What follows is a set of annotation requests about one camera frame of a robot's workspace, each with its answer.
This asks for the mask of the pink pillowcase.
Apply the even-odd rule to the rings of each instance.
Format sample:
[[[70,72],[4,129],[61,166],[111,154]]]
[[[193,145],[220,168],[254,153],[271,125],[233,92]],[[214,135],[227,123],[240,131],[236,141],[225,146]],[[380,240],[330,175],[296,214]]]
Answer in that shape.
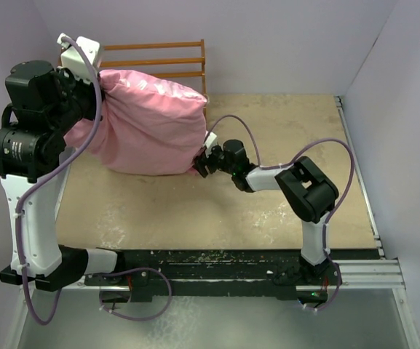
[[[100,87],[102,120],[87,151],[103,166],[151,176],[192,168],[207,131],[204,95],[134,70],[102,70]]]

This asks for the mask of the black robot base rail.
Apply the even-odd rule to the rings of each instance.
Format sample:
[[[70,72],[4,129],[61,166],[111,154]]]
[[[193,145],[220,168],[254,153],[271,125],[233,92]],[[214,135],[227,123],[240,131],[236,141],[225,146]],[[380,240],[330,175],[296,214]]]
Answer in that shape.
[[[329,261],[312,267],[297,249],[124,249],[112,276],[87,276],[88,286],[117,288],[132,302],[154,296],[327,299],[342,283]]]

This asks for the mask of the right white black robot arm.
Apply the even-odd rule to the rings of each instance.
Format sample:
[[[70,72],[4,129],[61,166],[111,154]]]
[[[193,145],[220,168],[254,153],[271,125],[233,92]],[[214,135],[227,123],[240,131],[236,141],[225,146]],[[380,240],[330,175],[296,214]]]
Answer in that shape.
[[[227,140],[223,145],[204,145],[194,157],[193,168],[202,177],[217,171],[227,173],[242,192],[281,191],[301,221],[298,273],[308,284],[324,279],[330,264],[327,219],[336,206],[338,189],[309,157],[265,169],[250,162],[242,141]]]

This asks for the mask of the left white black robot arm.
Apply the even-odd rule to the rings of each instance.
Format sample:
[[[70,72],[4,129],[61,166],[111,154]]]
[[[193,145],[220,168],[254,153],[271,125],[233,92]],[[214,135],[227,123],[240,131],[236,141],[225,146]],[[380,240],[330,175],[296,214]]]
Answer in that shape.
[[[0,181],[7,197],[12,260],[0,272],[5,284],[30,281],[54,292],[82,276],[100,274],[110,285],[127,275],[122,252],[63,246],[55,209],[65,135],[82,119],[99,119],[98,73],[86,78],[44,60],[14,66],[5,79],[10,103],[1,116]]]

